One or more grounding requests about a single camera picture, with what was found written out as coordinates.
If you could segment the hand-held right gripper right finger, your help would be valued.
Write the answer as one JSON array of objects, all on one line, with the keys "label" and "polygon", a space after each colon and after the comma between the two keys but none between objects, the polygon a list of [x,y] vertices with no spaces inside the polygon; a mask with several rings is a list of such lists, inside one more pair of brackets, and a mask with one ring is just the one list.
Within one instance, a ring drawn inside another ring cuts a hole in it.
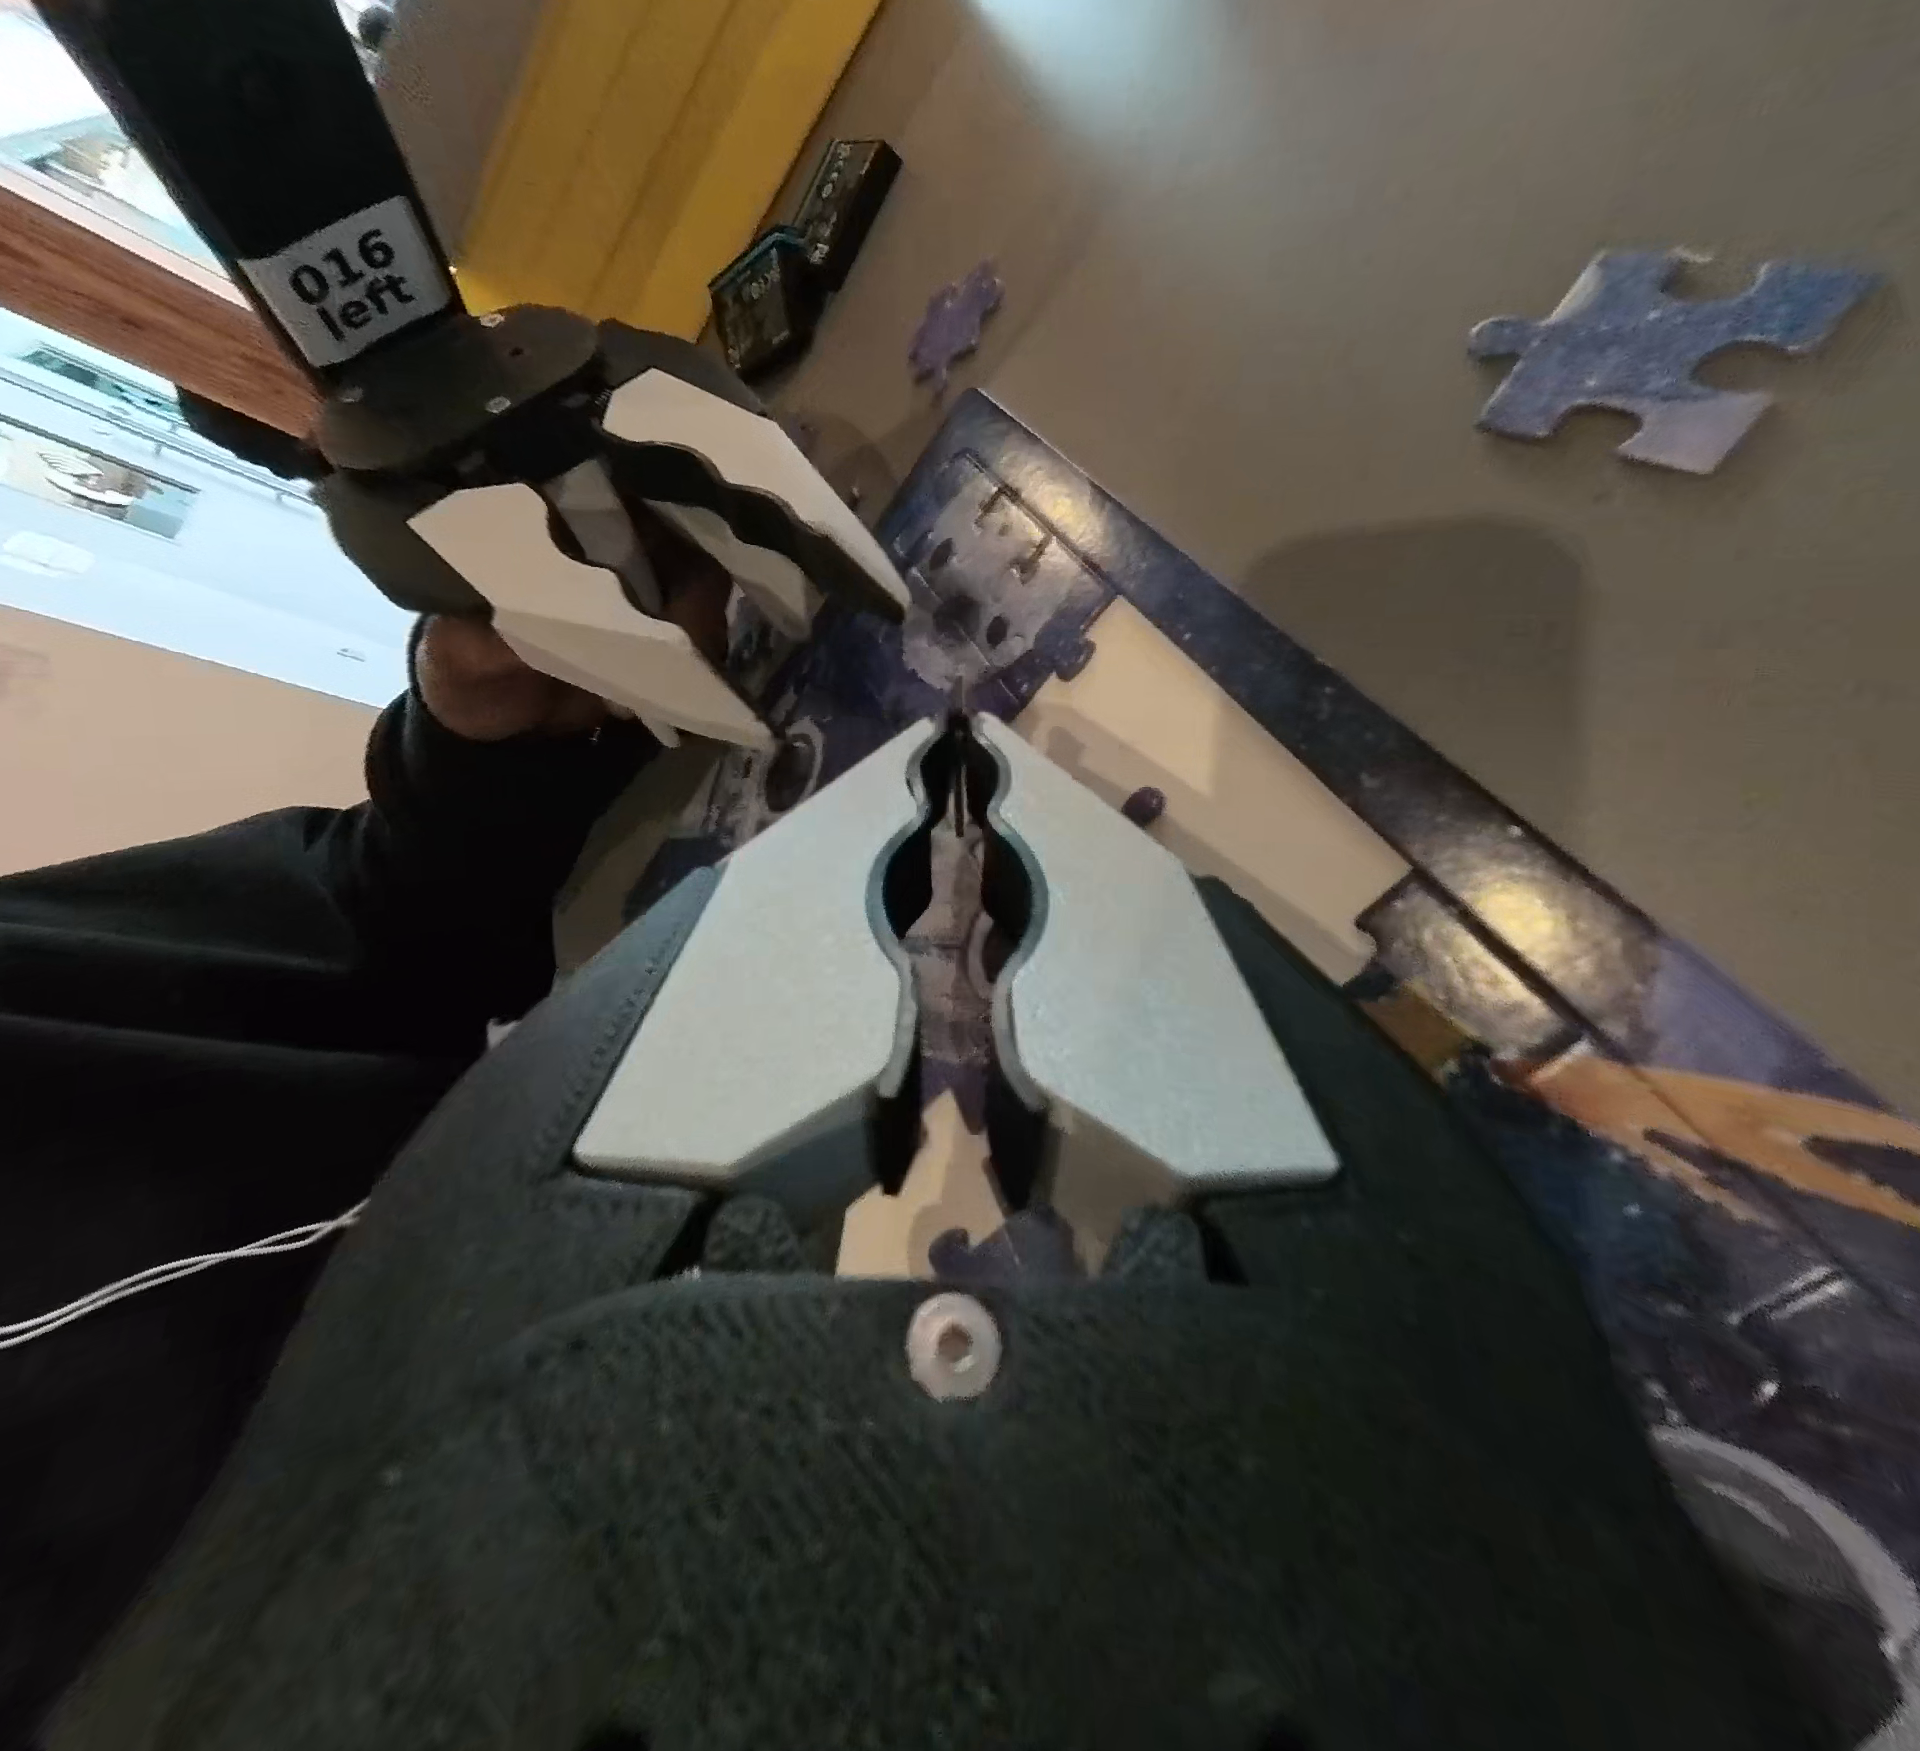
[{"label": "hand-held right gripper right finger", "polygon": [[990,1040],[1015,1185],[1057,1212],[1318,1188],[1341,1160],[1184,864],[967,721]]}]

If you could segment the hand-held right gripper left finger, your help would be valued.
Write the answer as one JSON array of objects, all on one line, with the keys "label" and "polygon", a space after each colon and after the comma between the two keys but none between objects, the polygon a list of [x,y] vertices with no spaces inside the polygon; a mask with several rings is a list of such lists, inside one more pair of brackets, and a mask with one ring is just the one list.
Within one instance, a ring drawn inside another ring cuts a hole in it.
[{"label": "hand-held right gripper left finger", "polygon": [[856,1200],[917,1096],[909,935],[952,729],[919,721],[733,850],[574,1141],[588,1174]]}]

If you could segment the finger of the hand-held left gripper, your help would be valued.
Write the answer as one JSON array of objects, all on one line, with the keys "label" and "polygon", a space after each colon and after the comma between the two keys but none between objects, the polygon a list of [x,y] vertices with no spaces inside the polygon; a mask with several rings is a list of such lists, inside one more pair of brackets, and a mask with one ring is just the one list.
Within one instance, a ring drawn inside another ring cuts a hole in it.
[{"label": "finger of the hand-held left gripper", "polygon": [[606,469],[771,630],[810,632],[825,603],[905,620],[890,557],[777,422],[650,369],[609,392],[598,435]]},{"label": "finger of the hand-held left gripper", "polygon": [[534,489],[449,493],[409,526],[483,597],[503,644],[534,672],[638,721],[663,746],[774,746],[686,632],[638,611],[609,571],[562,554]]}]

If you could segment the purple jigsaw puzzle piece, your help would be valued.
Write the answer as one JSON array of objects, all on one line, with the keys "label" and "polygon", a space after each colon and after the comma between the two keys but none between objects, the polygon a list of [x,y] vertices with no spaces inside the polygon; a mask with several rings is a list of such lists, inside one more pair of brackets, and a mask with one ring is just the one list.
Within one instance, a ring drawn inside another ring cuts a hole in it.
[{"label": "purple jigsaw puzzle piece", "polygon": [[942,401],[954,369],[980,350],[987,325],[1001,310],[1001,279],[990,259],[942,286],[925,300],[909,340],[905,365],[915,384]]}]

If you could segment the space jigsaw puzzle board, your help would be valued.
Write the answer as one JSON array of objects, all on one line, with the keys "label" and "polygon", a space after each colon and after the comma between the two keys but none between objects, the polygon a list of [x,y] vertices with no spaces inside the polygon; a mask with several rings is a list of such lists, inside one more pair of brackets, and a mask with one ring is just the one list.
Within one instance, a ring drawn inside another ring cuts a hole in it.
[{"label": "space jigsaw puzzle board", "polygon": [[960,688],[1257,901],[1575,1263],[1679,1495],[1849,1750],[1916,1747],[1916,1121],[984,396],[875,516],[917,611],[750,678],[633,921]]}]

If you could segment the person's left hand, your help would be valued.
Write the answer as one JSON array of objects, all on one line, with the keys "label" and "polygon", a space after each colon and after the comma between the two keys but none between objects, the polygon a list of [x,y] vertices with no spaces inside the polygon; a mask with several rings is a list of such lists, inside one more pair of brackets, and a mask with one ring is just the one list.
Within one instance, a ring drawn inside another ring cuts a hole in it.
[{"label": "person's left hand", "polygon": [[618,732],[652,746],[629,712],[528,667],[484,617],[426,614],[409,640],[410,692],[439,729],[470,742]]}]

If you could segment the wooden pillar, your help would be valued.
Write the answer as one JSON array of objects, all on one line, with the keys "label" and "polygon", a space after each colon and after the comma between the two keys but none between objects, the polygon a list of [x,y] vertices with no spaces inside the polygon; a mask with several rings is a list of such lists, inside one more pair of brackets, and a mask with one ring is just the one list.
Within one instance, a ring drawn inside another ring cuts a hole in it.
[{"label": "wooden pillar", "polygon": [[97,210],[10,171],[2,308],[278,433],[303,435],[317,416],[314,389],[226,279],[146,240],[119,240]]}]

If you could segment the yellow foam block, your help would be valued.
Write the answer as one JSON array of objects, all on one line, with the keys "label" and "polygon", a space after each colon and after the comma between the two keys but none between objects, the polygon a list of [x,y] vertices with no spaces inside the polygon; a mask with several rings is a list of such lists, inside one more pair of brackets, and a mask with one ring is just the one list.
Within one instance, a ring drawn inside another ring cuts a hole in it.
[{"label": "yellow foam block", "polygon": [[883,0],[543,0],[455,274],[695,340]]}]

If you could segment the blue jigsaw puzzle piece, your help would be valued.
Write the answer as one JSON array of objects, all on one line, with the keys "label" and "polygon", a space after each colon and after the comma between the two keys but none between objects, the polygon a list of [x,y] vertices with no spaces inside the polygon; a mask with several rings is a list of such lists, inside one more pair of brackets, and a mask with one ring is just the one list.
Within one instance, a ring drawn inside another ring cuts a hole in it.
[{"label": "blue jigsaw puzzle piece", "polygon": [[1761,424],[1771,399],[1710,388],[1700,368],[1727,350],[1788,360],[1824,347],[1880,287],[1873,270],[1771,259],[1724,297],[1679,297],[1684,252],[1602,252],[1545,318],[1486,318],[1468,360],[1504,365],[1474,428],[1545,445],[1579,414],[1630,418],[1619,459],[1679,475],[1711,475]]}]

